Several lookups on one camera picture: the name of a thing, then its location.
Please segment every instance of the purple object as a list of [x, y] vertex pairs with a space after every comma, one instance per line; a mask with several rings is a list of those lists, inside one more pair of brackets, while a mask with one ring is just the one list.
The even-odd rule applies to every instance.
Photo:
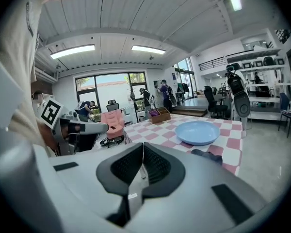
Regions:
[[152, 117], [156, 117], [156, 116], [159, 115], [159, 113], [158, 113], [157, 111], [151, 111], [151, 112], [150, 112], [150, 115], [151, 115]]

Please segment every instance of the small table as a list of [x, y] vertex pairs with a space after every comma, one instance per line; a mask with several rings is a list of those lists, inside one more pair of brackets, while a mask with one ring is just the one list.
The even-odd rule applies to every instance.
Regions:
[[[213, 123], [220, 128], [220, 136], [213, 143], [205, 146], [193, 146], [182, 142], [177, 138], [175, 128], [181, 123], [192, 121]], [[243, 150], [242, 130], [242, 123], [238, 121], [171, 114], [170, 120], [161, 123], [152, 124], [146, 120], [125, 127], [124, 138], [125, 144], [150, 142], [187, 153], [191, 153], [193, 149], [199, 149], [221, 155], [222, 167], [237, 176]]]

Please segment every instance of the man in purple shirt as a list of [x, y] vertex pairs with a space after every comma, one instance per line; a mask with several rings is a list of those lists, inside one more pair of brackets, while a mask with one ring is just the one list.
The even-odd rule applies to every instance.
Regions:
[[161, 82], [162, 86], [159, 88], [159, 90], [163, 93], [163, 105], [164, 107], [171, 113], [172, 111], [172, 104], [169, 98], [169, 92], [168, 92], [168, 85], [166, 80], [162, 80]]

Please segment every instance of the black chair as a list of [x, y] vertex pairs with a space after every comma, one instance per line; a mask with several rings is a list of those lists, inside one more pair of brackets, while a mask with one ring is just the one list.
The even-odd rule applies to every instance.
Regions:
[[210, 112], [211, 118], [225, 117], [225, 112], [227, 111], [227, 106], [222, 105], [222, 100], [214, 100], [212, 90], [209, 86], [205, 86], [204, 94], [208, 101], [208, 111]]
[[290, 127], [291, 127], [291, 112], [287, 112], [286, 110], [289, 109], [290, 99], [283, 92], [280, 93], [279, 95], [280, 95], [280, 111], [281, 111], [281, 115], [280, 115], [280, 121], [279, 121], [279, 125], [278, 125], [278, 131], [280, 129], [282, 116], [286, 117], [285, 129], [286, 129], [286, 126], [288, 124], [288, 118], [289, 118], [290, 120], [289, 120], [288, 133], [287, 133], [287, 138], [288, 138], [289, 137], [289, 132], [290, 132]]
[[119, 105], [118, 103], [116, 103], [116, 101], [115, 101], [114, 99], [108, 101], [108, 105], [107, 105], [107, 110], [108, 110], [108, 112], [110, 112], [110, 111], [115, 111], [115, 110], [117, 110], [119, 107], [120, 107], [120, 105]]

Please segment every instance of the blue chair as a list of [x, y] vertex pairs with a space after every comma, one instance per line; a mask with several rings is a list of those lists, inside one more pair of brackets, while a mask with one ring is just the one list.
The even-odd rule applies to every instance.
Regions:
[[286, 125], [285, 125], [285, 129], [288, 123], [288, 118], [289, 120], [289, 125], [288, 125], [288, 133], [287, 133], [287, 138], [289, 137], [289, 132], [290, 132], [290, 127], [291, 127], [291, 113], [285, 112], [286, 110], [289, 109], [289, 104], [290, 104], [290, 99], [288, 98], [288, 96], [285, 93], [280, 93], [280, 111], [281, 111], [281, 115], [280, 115], [280, 121], [279, 121], [279, 125], [278, 125], [278, 131], [280, 129], [280, 124], [281, 124], [281, 118], [282, 116], [286, 117]]

